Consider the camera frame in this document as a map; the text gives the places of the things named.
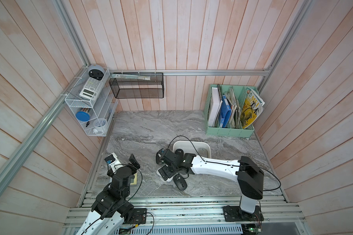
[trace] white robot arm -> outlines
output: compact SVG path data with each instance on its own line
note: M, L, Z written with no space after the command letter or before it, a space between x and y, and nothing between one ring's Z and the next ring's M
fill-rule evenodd
M263 198L264 172L249 157L227 161L192 153L184 154L182 149L177 149L175 153L169 149L160 149L156 153L156 163L164 164L157 169L162 180L174 180L180 190L187 188L182 175L188 174L210 174L238 182L242 191L240 208L250 214L254 213L257 201Z

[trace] book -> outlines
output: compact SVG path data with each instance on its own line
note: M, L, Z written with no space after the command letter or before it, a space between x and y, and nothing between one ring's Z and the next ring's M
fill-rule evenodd
M218 96L220 97L220 102L222 104L222 91L221 91L221 85L220 84L217 84L217 90L218 90ZM215 120L215 123L214 123L213 127L217 127L217 125L218 125L219 114L220 114L220 111L218 112L218 115L216 117L216 120Z
M222 105L219 117L220 127L226 127L231 115L231 108L225 95L222 95Z
M212 87L212 95L210 97L210 105L208 111L208 126L213 127L221 108L222 100L220 99L218 88Z
M231 115L228 124L226 124L226 127L229 127L228 125L230 125L231 128L235 128L234 115L239 106L237 106L237 98L235 97L233 87L229 88L229 91L226 93L226 97L228 98L231 108Z
M223 124L224 124L224 118L222 118L222 114L221 112L219 112L218 114L218 124L219 124L219 127L222 128L223 127Z
M263 112L263 105L265 104L253 89L247 88L246 93L245 102L240 113L240 123L243 129L247 128L257 119Z

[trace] aluminum frame rail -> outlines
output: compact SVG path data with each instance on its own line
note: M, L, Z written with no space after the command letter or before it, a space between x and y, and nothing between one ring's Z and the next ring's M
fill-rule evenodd
M216 70L110 70L110 73L163 73L164 76L267 76L264 69Z
M305 0L302 3L301 9L299 10L296 18L293 20L293 23L292 23L290 29L288 30L287 35L285 36L284 40L282 41L280 48L278 49L274 59L272 60L270 67L268 68L269 73L260 82L260 84L257 88L260 95L262 94L264 87L267 85L269 78L272 76L273 71L275 70L277 65L280 63L281 59L283 58L283 55L286 53L291 42L295 38L299 28L302 25L302 22L306 18L308 12L310 11L310 9L314 5L314 3L315 3L315 0Z
M82 207L70 209L63 228L79 228L94 201L91 191L88 191ZM263 196L260 202L264 216L263 223L306 221L298 204L287 203L282 195ZM136 208L147 208L148 212L154 215L155 226L254 223L253 221L225 222L222 207L239 206L240 196L133 198L131 203ZM152 218L148 217L144 226L151 226L151 221Z
M79 53L83 63L85 64L84 66L89 66L91 65L89 61L89 57L87 56L84 47L82 46L82 43L80 41L79 36L77 35L77 32L75 30L75 27L73 26L73 23L71 21L71 18L68 15L68 11L66 10L66 7L63 3L62 0L52 0L52 2L55 5L55 8L57 12L59 13L59 16L66 27L66 30L68 31L68 34L70 35L70 38L75 45L77 52Z

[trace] wall shelf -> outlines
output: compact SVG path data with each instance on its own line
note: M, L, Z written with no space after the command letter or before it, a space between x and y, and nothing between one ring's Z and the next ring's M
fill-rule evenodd
M80 91L84 87L85 82L89 78L88 70L86 70L79 80L72 87L71 91L66 96L66 103L72 111L73 115L84 108L89 108L88 113L90 118L88 121L78 120L85 134L90 136L106 136L107 129L113 118L118 101L112 103L114 94L110 94L111 88L105 87L105 83L109 77L108 68L105 69L104 77L101 80L102 90L96 100L85 99L80 97Z
M128 75L149 76L150 80L115 78L115 73L111 75L110 86L115 98L156 98L164 97L165 87L163 83L163 73L125 73Z

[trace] black cable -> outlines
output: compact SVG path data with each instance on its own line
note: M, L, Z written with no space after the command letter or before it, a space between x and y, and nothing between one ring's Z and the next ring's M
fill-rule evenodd
M189 141L190 141L190 139L189 138L187 138L187 137L185 137L184 135L179 135L179 136L177 136L177 137L175 137L174 139L176 139L176 138L178 138L178 137L184 137L184 138L186 138L186 139L188 139ZM195 149L195 151L196 151L196 153L200 156L200 154L199 154L199 152L196 150L196 148L195 148L195 145L193 145L193 143L192 143L192 141L190 141L191 142L191 144L192 144L192 146L193 146L193 148Z
M91 223L83 232L81 235L83 235L85 233L85 231L88 230L88 228L90 228L90 226L92 226L95 222L97 222L100 218L96 219L93 223Z
M102 190L102 191L105 191L105 190L108 188L108 186L111 185L111 183L112 183L112 182L109 182L109 183L104 187L104 190Z
M128 228L128 229L123 229L123 231L125 231L125 232L128 232L128 231L130 231L130 230L132 230L132 228L134 228L135 226L135 217L131 217L131 219L133 218L133 223L131 224L131 227L130 228Z
M119 165L126 165L126 166L129 166L129 167L134 167L134 166L129 165L129 164L117 164L117 165L115 165L115 166L119 166ZM131 200L131 199L136 195L137 191L140 189L141 184L142 184L142 182L143 182L143 174L141 173L141 171L140 171L139 169L136 168L136 170L139 171L140 174L141 174L141 182L140 182L140 185L138 186L136 192L135 192L135 193L132 195L132 197L130 197L127 201ZM110 214L111 212L116 211L117 209L119 209L119 208L120 208L122 205L124 205L124 204L125 204L125 203L121 204L120 206L118 206L117 208L115 208L115 209L109 211L109 212L106 213L105 215L108 215L108 214Z
M153 227L154 227L154 216L150 212L146 212L145 214L150 214L153 217L153 225L152 225L151 230L149 231L149 233L151 233L151 231L153 230Z
M259 211L262 211L262 204L259 201ZM262 213L260 213L260 227L262 226Z
M230 215L233 215L232 211L237 214L237 212L231 207L231 205L227 205L227 206L230 207L230 211L229 211Z
M258 166L253 166L253 165L245 165L245 167L258 167ZM267 189L267 190L263 190L263 191L273 191L273 190L276 190L276 189L279 189L281 187L281 181L272 173L270 172L269 170L263 168L263 167L258 167L262 170L265 170L267 171L269 174L273 175L273 177L275 177L275 179L277 179L278 183L280 184L277 188L273 188L273 189Z

